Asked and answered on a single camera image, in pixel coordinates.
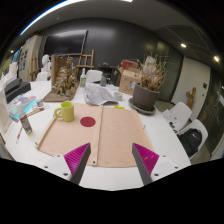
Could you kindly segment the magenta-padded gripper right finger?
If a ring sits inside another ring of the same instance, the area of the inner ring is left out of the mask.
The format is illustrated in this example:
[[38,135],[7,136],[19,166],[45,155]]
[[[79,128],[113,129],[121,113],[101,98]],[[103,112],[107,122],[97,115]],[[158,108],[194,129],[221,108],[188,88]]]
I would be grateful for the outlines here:
[[179,166],[165,155],[134,143],[132,154],[136,161],[143,185],[148,185],[179,170]]

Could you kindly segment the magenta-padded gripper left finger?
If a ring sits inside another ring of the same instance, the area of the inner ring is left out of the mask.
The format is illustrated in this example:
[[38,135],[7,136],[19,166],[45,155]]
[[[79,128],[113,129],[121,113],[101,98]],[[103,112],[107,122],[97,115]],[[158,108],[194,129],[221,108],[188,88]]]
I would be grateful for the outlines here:
[[65,155],[55,155],[42,166],[42,169],[78,185],[82,179],[90,153],[91,145],[87,143]]

